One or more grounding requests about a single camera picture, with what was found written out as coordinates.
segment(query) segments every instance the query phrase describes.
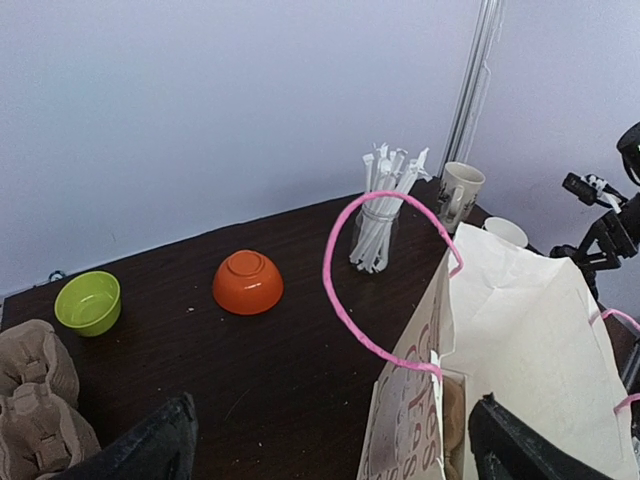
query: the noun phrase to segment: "wall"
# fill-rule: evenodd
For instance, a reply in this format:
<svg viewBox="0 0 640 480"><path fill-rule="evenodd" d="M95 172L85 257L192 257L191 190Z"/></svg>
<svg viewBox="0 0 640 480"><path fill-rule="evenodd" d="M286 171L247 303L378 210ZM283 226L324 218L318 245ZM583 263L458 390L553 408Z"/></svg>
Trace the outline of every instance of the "wall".
<svg viewBox="0 0 640 480"><path fill-rule="evenodd" d="M578 243L604 209L562 189L569 171L637 192L615 144L640 121L640 3L506 5L491 87L469 162L488 176L480 203L521 224L533 245ZM601 300L640 316L640 258L601 273Z"/></svg>
<svg viewBox="0 0 640 480"><path fill-rule="evenodd" d="M437 164L478 5L4 2L0 294Z"/></svg>

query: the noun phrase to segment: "upside-down orange bowl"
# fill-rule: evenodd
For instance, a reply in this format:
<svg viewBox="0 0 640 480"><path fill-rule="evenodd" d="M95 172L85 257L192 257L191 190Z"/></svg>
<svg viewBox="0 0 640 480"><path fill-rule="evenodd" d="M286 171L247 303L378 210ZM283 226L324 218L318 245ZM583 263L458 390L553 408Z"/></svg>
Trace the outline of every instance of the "upside-down orange bowl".
<svg viewBox="0 0 640 480"><path fill-rule="evenodd" d="M284 282L269 258L253 250L240 250L222 262L212 290L215 301L228 312L257 315L280 301Z"/></svg>

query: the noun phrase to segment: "dark wooden table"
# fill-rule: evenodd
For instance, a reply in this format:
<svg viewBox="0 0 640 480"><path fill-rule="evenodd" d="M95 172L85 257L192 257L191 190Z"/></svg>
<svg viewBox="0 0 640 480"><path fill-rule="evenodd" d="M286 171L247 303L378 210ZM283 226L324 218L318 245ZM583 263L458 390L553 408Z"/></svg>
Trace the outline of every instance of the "dark wooden table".
<svg viewBox="0 0 640 480"><path fill-rule="evenodd" d="M433 206L436 187L414 195ZM353 480L373 382L383 362L336 318L321 282L325 242L350 198L235 225L105 265L121 282L123 313L107 334L82 339L53 314L59 281L7 299L3 328L51 322L80 377L80 412L103 446L183 391L200 424L196 479ZM470 222L486 212L474 209ZM445 251L435 228L403 207L387 270L360 274L347 261L352 225L338 243L336 289L354 320L392 349ZM285 296L242 318L221 310L211 282L239 248L279 266ZM620 359L630 336L610 323Z"/></svg>

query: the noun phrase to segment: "gift bag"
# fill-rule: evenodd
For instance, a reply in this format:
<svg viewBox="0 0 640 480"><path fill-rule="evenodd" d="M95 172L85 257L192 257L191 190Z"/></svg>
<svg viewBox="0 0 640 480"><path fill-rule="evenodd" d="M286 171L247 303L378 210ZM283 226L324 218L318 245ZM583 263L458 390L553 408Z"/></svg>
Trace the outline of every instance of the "gift bag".
<svg viewBox="0 0 640 480"><path fill-rule="evenodd" d="M450 247L393 354L351 321L330 276L342 224L379 195L416 207ZM568 455L613 479L639 478L629 400L598 305L570 259L536 255L466 224L452 243L412 197L375 192L338 218L323 280L338 317L388 361L374 386L358 480L445 479L443 373L464 389L467 417L493 393ZM477 479L468 435L454 454L446 460L460 478Z"/></svg>

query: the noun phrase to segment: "pink rope handle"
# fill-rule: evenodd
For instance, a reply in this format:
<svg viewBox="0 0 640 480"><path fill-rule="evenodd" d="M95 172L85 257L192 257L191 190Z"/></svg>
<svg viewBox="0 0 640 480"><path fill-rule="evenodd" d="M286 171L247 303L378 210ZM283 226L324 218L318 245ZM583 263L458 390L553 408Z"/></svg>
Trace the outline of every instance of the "pink rope handle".
<svg viewBox="0 0 640 480"><path fill-rule="evenodd" d="M638 325L638 322L636 322L631 315L627 315L626 313L621 312L620 310L616 310L615 308L608 308L604 312L602 312L601 316L602 316L602 319L604 320L605 318L608 318L611 315L616 315L620 318L624 318L627 322L629 322L629 324L631 324L633 328L635 328L638 332L640 332L640 325ZM593 317L591 320L589 320L589 324L593 325L593 323L596 321L597 318L598 318L597 315ZM617 415L618 413L620 413L622 409L628 407L629 405L631 405L633 402L637 400L640 400L640 393L634 393L632 395L629 395L627 398L625 398L613 409L613 413Z"/></svg>
<svg viewBox="0 0 640 480"><path fill-rule="evenodd" d="M338 234L345 222L349 218L349 216L365 202L369 200L373 200L375 198L380 197L395 197L401 200L404 200L412 207L416 208L420 213L425 215L429 221L436 227L440 236L444 239L446 244L449 246L453 255L456 257L458 262L458 266L451 271L450 277L456 275L464 266L464 262L462 261L462 257L460 256L460 252L451 241L451 237L447 233L446 229L442 226L442 224L438 221L438 218L434 215L434 213L425 207L422 203L416 200L414 197L409 195L405 195L404 193L399 192L391 192L391 191L378 191L371 192L361 197L356 198L353 202L351 202L347 207L338 215L338 219L336 223L333 225L331 229L331 233L329 234L329 239L327 240L327 248L324 252L324 261L322 263L322 282L324 283L324 288L327 291L327 296L329 297L329 301L333 306L333 309L336 312L336 315L342 322L347 326L349 331L358 339L362 345L368 348L371 352L375 353L377 356L386 360L388 362L393 363L394 365L398 365L399 367L408 368L410 370L417 370L420 372L430 372L434 374L440 382L442 382L442 370L440 367L433 365L432 363L417 363L410 362L408 360L404 360L402 358L398 358L395 355L387 352L382 347L379 347L373 341L367 337L364 332L362 332L357 325L353 322L347 311L344 309L340 300L338 299L338 295L336 294L336 290L333 287L333 280L331 278L331 261L333 260L333 252L336 248L336 241L338 240Z"/></svg>

